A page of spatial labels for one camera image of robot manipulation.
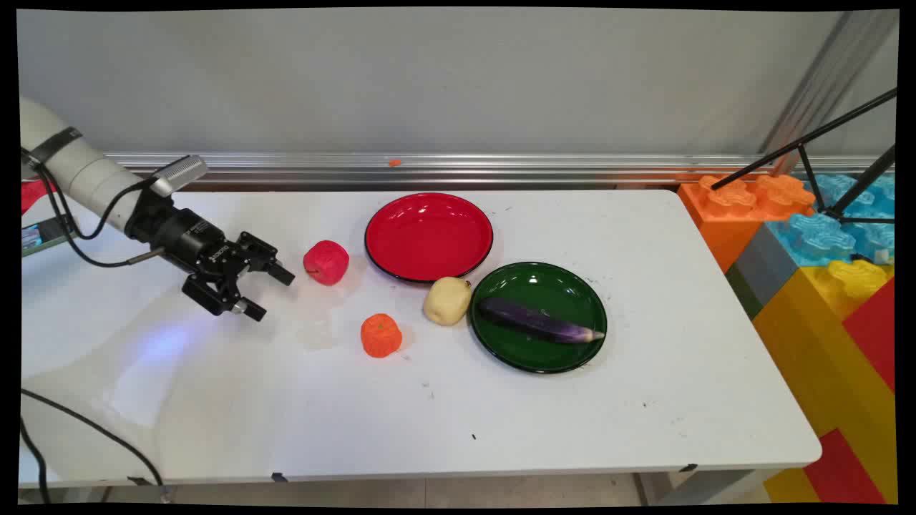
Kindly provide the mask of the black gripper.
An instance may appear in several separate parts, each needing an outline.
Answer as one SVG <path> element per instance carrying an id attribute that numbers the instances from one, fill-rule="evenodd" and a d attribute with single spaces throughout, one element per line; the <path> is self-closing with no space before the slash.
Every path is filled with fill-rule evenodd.
<path id="1" fill-rule="evenodd" d="M 128 238 L 160 249 L 164 260 L 187 273 L 181 291 L 214 316 L 235 313 L 264 319 L 266 309 L 242 296 L 236 284 L 245 274 L 245 262 L 252 273 L 266 273 L 285 286 L 295 280 L 278 260 L 277 248 L 251 232 L 241 232 L 239 245 L 230 242 L 217 226 L 191 209 L 177 209 L 171 197 L 151 189 L 141 190 L 125 227 Z"/>

